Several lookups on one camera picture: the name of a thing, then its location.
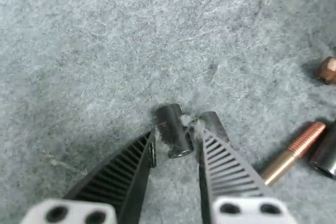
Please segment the carpet fiber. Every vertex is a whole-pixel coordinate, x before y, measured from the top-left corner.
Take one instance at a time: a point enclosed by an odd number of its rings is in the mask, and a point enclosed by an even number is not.
[[[336,88],[311,74],[336,54],[336,0],[0,2],[0,223],[64,195],[162,103],[216,111],[258,171],[336,118]],[[140,223],[201,224],[194,157],[158,152]],[[336,183],[305,160],[273,190],[299,223],[334,223]]]

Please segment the metal cylinder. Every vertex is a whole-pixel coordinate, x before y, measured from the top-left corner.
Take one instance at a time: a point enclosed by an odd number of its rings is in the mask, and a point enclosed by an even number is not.
[[[185,156],[194,150],[188,131],[182,125],[182,110],[178,104],[163,106],[155,112],[163,141],[170,147],[169,158]]]
[[[336,121],[330,126],[310,165],[327,177],[336,180]]]
[[[218,137],[223,139],[225,142],[230,142],[225,129],[217,115],[214,111],[206,111],[201,114],[199,117],[201,120],[205,123],[205,128],[214,134],[216,134]]]
[[[266,185],[274,184],[297,159],[302,157],[324,131],[326,125],[314,122],[287,149],[282,152],[262,173]]]

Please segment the screw hole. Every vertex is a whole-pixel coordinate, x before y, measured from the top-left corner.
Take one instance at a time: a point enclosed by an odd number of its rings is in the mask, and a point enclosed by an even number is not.
[[[281,211],[279,207],[272,205],[272,204],[263,204],[260,207],[260,211],[264,214],[270,214],[270,215],[279,215],[281,214]]]
[[[223,204],[220,210],[224,214],[236,215],[240,213],[240,208],[233,204]]]
[[[57,223],[65,218],[68,209],[65,206],[57,206],[47,212],[46,220],[50,223]]]
[[[106,214],[102,211],[94,211],[90,213],[86,219],[85,224],[102,224],[104,223]]]

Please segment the thread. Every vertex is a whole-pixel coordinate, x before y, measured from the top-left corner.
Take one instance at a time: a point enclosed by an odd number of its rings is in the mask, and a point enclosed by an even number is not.
[[[295,157],[304,156],[325,128],[326,125],[324,123],[314,122],[287,149],[293,151]]]

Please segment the hexagonal nut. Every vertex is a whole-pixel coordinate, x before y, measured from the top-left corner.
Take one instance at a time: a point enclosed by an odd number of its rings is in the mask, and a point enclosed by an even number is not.
[[[321,79],[324,84],[336,83],[336,58],[329,56],[325,59],[317,70],[316,76]]]

